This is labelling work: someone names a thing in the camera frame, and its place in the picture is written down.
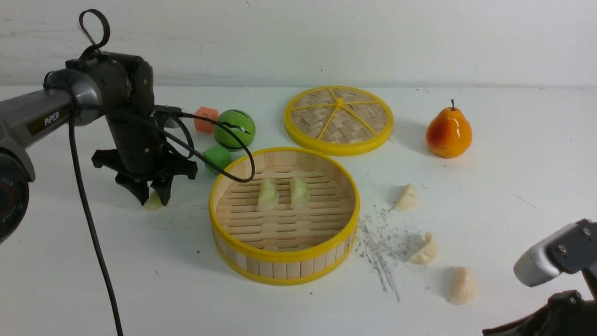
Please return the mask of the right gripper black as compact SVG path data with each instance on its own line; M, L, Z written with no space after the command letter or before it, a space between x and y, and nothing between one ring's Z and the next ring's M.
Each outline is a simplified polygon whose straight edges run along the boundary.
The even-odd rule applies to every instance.
M597 224L588 219L575 223L579 232L572 247L578 249L583 266L576 273L582 273L593 299L584 300L576 290L556 293L532 314L484 329L485 336L594 336L597 333Z

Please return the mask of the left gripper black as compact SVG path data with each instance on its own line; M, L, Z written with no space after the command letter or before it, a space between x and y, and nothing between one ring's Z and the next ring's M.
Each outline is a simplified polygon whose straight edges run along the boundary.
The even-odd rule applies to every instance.
M94 52L87 59L68 60L66 68L88 75L99 90L94 104L106 117L115 143L113 150L98 150L92 156L96 168L107 167L117 173L115 182L144 206L149 186L163 206L171 198L173 178L194 180L195 162L173 153L162 134L168 106L155 105L153 70L140 56Z

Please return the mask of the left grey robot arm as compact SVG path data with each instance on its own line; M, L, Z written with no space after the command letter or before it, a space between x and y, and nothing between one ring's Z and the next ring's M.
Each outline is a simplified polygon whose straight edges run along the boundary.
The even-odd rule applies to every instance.
M84 126L106 117L115 149L97 150L96 168L117 173L117 185L141 202L154 189L168 204L173 178L195 179L196 162L175 153L160 134L171 112L156 105L152 67L140 56L92 53L48 74L43 89L1 102L1 240L19 226L28 208L35 170L27 148L72 123Z

